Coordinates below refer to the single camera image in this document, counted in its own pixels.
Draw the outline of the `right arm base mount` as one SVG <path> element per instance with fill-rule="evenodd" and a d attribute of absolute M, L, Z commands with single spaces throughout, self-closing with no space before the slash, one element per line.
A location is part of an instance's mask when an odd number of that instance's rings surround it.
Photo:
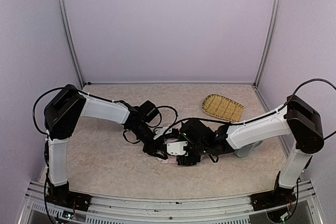
<path fill-rule="evenodd" d="M 263 193 L 252 194 L 250 196 L 254 211 L 265 210 L 278 207 L 296 201 L 293 192 L 266 191 Z"/>

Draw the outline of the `pink and black folding umbrella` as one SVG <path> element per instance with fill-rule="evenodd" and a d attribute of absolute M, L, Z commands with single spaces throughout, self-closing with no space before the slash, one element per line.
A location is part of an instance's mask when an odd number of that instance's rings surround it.
<path fill-rule="evenodd" d="M 167 160 L 162 160 L 156 157 L 156 159 L 161 163 L 161 164 L 177 164 L 177 156 L 171 156 L 167 153 L 166 151 L 166 145 L 167 143 L 172 143 L 172 142 L 178 142 L 178 139 L 168 139 L 168 140 L 164 140 L 162 137 L 160 137 L 159 139 L 155 140 L 156 142 L 159 143 L 159 150 L 157 152 L 161 152 L 161 153 L 166 153 L 168 156 Z"/>

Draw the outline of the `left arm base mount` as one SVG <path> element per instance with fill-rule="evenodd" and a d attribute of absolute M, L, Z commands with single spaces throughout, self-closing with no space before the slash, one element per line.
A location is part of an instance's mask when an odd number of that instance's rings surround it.
<path fill-rule="evenodd" d="M 74 191 L 59 191 L 53 194 L 48 193 L 46 201 L 57 206 L 87 212 L 91 198 L 91 195 L 88 194 Z"/>

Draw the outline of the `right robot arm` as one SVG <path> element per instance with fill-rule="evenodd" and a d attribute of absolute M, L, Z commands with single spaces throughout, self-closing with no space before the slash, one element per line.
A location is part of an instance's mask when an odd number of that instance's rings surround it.
<path fill-rule="evenodd" d="M 166 147 L 168 154 L 176 156 L 180 165 L 189 165 L 193 157 L 202 155 L 208 155 L 216 163 L 222 154 L 251 148 L 272 137 L 293 136 L 295 142 L 277 174 L 274 188 L 251 196 L 255 210 L 298 200 L 298 179 L 327 139 L 323 135 L 320 114 L 295 92 L 284 104 L 261 116 L 237 123 L 221 122 L 216 131 L 206 127 L 203 119 L 189 118 L 180 123 L 178 140 Z"/>

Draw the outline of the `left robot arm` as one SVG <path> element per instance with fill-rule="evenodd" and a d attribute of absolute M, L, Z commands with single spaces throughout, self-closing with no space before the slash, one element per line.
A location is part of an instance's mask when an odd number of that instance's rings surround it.
<path fill-rule="evenodd" d="M 44 109 L 45 161 L 49 202 L 70 204 L 79 195 L 69 190 L 66 172 L 67 145 L 80 117 L 111 121 L 123 125 L 143 143 L 143 152 L 160 159 L 167 159 L 165 140 L 175 138 L 177 129 L 163 128 L 152 131 L 148 123 L 158 114 L 158 108 L 150 101 L 141 106 L 131 106 L 123 100 L 114 101 L 78 90 L 74 85 L 55 88 L 57 95 Z"/>

